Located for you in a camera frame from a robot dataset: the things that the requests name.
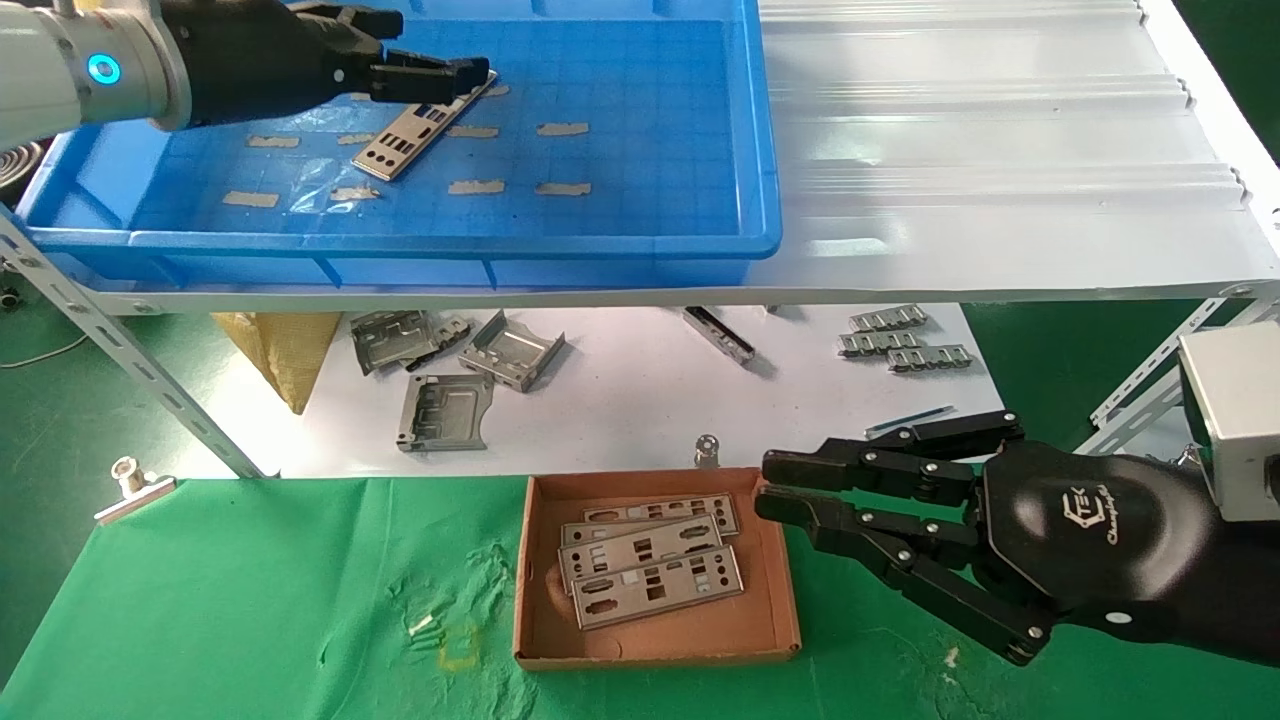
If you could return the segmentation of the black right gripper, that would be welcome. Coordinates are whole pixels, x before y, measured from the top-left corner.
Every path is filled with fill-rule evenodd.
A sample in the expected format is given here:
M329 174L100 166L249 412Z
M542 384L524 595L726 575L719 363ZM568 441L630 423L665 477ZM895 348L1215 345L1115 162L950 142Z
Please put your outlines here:
M762 475L788 487L762 487L755 514L804 530L820 553L861 564L1016 666L1047 646L1053 619L1120 641L1277 664L1277 523L1225 520L1190 469L1016 442L1024 438L1019 415L998 410L873 439L828 438L809 454L771 450ZM806 491L961 506L977 486L965 461L991 454L982 469L989 575L1041 607L963 577L983 547L973 527Z

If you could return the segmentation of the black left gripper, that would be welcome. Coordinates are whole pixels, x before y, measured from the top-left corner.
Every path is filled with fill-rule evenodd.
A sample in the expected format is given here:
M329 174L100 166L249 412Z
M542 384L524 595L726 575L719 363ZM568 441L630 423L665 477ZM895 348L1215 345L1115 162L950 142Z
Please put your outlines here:
M447 105L492 69L486 56L384 58L404 17L358 4L163 1L160 17L186 69L188 128L289 117L369 87L374 102Z

